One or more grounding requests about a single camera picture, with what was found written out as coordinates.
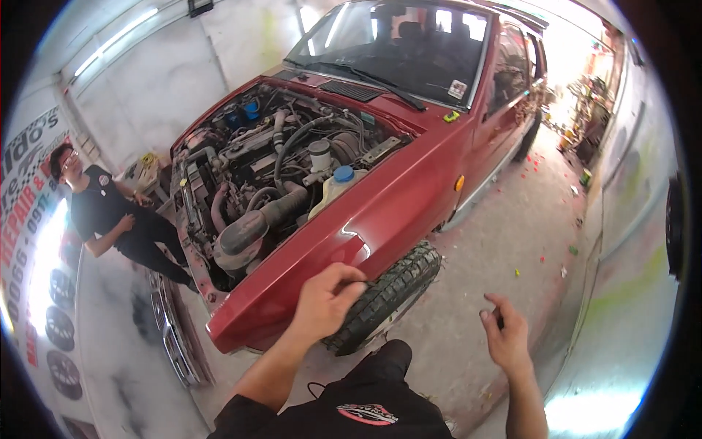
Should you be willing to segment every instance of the man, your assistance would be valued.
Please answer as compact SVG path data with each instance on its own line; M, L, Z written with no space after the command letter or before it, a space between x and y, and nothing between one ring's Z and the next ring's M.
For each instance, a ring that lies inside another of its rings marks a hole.
M114 181L97 165L83 171L83 163L70 143L51 152L49 168L59 183L71 187L71 221L93 256L98 258L114 246L132 261L197 292L193 279L183 270L187 261L176 228L144 207L151 203L148 197ZM133 197L136 203L126 197ZM157 242L166 245L180 266L166 257Z
M234 396L215 419L209 439L451 437L439 408L404 382L412 351L400 340L366 356L315 401L277 414L305 353L339 329L366 289L365 280L358 269L334 263L303 285L292 323L234 385ZM543 399L527 350L527 322L506 298L485 298L496 306L492 313L480 311L490 356L510 385L507 437L547 438Z

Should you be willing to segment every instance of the windshield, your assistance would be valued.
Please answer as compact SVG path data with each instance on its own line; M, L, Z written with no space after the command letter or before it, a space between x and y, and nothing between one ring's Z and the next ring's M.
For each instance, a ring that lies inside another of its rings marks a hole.
M469 6L421 0L350 2L325 15L287 58L307 70L366 81L326 63L351 65L400 90L465 107L486 24L486 17Z

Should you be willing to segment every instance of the hand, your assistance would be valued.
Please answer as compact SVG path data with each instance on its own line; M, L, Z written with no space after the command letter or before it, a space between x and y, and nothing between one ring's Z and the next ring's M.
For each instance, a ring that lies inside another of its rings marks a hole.
M120 232L128 232L134 226L134 215L129 214L122 217L117 223L117 228Z
M142 195L139 192L134 193L134 200L140 205L140 206L150 206L151 204L154 204L153 201L146 195Z
M485 294L485 299L495 304L492 313L480 311L490 357L511 379L522 373L531 373L533 364L529 357L527 320L519 314L504 296ZM498 320L502 318L504 328L500 330Z
M289 331L310 343L338 331L351 305L366 291L364 280L361 270L342 263L333 263L308 279Z

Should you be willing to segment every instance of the shirt logo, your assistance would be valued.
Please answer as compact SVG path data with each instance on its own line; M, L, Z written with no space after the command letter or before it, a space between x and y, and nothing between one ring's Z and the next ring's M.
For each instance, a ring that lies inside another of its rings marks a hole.
M380 404L343 404L336 409L347 418L369 425L390 425L399 420Z

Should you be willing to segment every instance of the eyeglasses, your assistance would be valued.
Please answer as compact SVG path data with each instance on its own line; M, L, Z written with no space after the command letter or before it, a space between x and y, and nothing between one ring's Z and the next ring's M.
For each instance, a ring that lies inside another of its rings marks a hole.
M63 169L68 169L76 160L78 160L78 151L73 150L71 151L71 155L66 157L66 160L63 162Z

